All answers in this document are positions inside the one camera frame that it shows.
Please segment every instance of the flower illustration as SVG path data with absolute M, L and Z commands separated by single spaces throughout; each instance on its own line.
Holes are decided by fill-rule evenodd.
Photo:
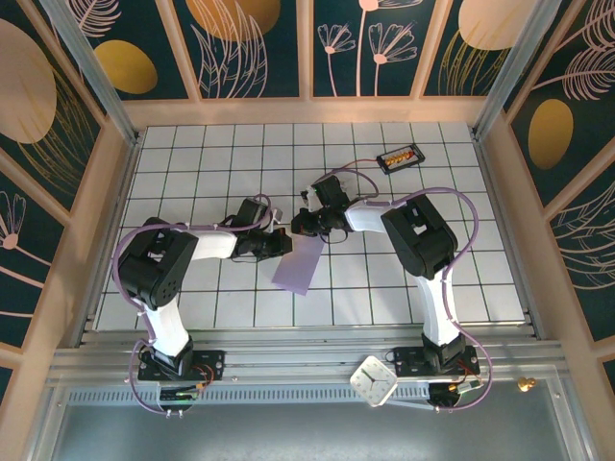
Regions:
M 361 95 L 361 50 L 363 49 L 363 30 L 365 29 L 365 16 L 369 12 L 380 10 L 392 10 L 394 8 L 414 7 L 423 3 L 423 0 L 358 0 L 358 5 L 363 10 L 361 22 L 358 27 L 357 48 L 357 96 Z
M 327 24 L 323 24 L 322 26 L 318 26 L 318 36 L 320 37 L 320 42 L 325 48 L 325 53 L 327 53 L 327 64 L 329 65 L 329 79 L 331 80 L 333 96 L 337 96 L 337 90 L 335 89 L 335 80 L 333 78 L 331 55 L 334 55 L 335 53 L 343 53 L 344 51 L 354 50 L 357 47 L 357 43 L 354 40 L 351 40 L 352 34 L 348 29 L 348 24 L 344 24 L 343 26 L 335 24 L 334 26 L 331 26 L 331 29 L 329 29 L 329 26 Z
M 413 24 L 407 26 L 392 24 L 386 29 L 384 35 L 382 35 L 381 23 L 369 27 L 369 44 L 376 63 L 374 96 L 378 96 L 378 77 L 381 65 L 416 58 L 417 48 L 410 46 L 414 41 L 412 26 Z
M 0 191 L 0 244 L 5 250 L 17 247 L 19 231 L 26 215 L 26 199 L 15 194 L 12 204 L 7 193 Z

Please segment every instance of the grid floor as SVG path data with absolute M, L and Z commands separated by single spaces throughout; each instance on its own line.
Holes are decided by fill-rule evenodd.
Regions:
M 498 225 L 468 127 L 463 123 L 362 123 L 152 127 L 147 131 L 120 237 L 151 216 L 202 225 L 220 222 L 259 192 L 272 198 L 288 224 L 303 205 L 299 193 L 325 171 L 416 142 L 420 167 L 385 176 L 376 163 L 359 168 L 381 198 L 423 187 L 466 193 L 480 214 L 478 240 L 453 272 L 461 322 L 523 322 Z M 340 175 L 352 198 L 370 191 L 365 180 Z M 454 196 L 430 196 L 457 236 L 472 231 L 469 209 Z M 188 329 L 422 323 L 418 288 L 406 276 L 385 234 L 351 233 L 326 245 L 306 296 L 277 290 L 279 259 L 258 264 L 204 259 L 191 264 L 179 306 Z M 105 282 L 94 323 L 98 330 L 143 329 Z

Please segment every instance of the clock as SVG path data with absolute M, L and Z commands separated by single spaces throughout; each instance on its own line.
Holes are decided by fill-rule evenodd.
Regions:
M 350 384 L 371 406 L 381 406 L 397 389 L 397 376 L 370 355 L 353 373 Z

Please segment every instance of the gold circle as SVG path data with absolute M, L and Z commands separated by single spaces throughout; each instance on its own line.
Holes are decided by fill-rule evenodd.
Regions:
M 0 19 L 0 133 L 13 141 L 40 141 L 56 118 L 54 71 L 34 40 Z
M 94 54 L 117 89 L 143 94 L 158 83 L 158 73 L 152 61 L 128 41 L 105 41 L 96 47 Z
M 479 50 L 504 50 L 517 41 L 536 0 L 463 0 L 459 33 Z
M 541 170 L 556 166 L 573 138 L 575 121 L 570 108 L 558 99 L 542 103 L 529 123 L 529 157 Z
M 278 22 L 280 0 L 186 0 L 190 13 L 208 34 L 223 40 L 238 41 L 239 12 L 257 22 L 265 35 Z

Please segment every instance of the white clock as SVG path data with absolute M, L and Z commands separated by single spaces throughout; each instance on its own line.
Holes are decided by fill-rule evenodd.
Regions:
M 397 376 L 370 355 L 353 373 L 350 383 L 371 406 L 381 406 L 397 388 Z

